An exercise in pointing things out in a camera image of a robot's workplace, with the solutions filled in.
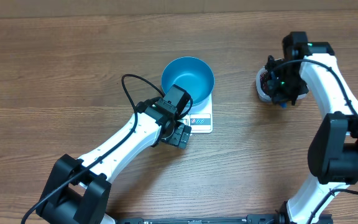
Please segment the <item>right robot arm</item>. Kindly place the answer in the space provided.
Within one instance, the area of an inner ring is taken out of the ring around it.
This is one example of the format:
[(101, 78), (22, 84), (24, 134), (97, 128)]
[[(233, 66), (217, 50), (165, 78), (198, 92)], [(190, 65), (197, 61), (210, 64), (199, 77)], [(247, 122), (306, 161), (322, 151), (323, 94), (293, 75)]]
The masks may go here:
[(274, 223), (332, 223), (323, 210), (341, 192), (358, 195), (358, 100), (339, 71), (328, 42), (310, 42), (305, 32), (282, 40), (283, 58), (268, 56), (256, 76), (259, 98), (285, 106), (312, 93), (322, 116), (308, 149), (308, 178), (283, 202)]

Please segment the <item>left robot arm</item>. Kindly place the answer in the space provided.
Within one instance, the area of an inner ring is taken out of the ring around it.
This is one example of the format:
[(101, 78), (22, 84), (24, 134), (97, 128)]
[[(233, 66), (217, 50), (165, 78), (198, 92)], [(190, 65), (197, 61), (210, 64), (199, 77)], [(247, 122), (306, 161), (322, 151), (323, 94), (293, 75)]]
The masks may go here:
[(141, 101), (130, 120), (106, 142), (75, 159), (54, 164), (36, 214), (49, 223), (115, 223), (106, 214), (111, 184), (144, 149), (164, 142), (185, 148), (191, 127), (180, 113), (191, 96), (177, 85), (163, 98)]

